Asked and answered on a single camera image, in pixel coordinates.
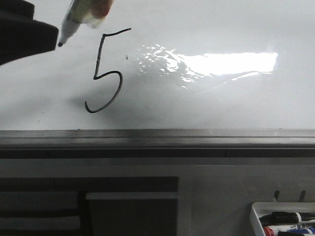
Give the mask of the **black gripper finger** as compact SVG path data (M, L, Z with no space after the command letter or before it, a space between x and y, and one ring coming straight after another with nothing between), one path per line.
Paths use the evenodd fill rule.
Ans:
M59 30L35 20L35 5L25 0L0 2L0 64L53 51Z

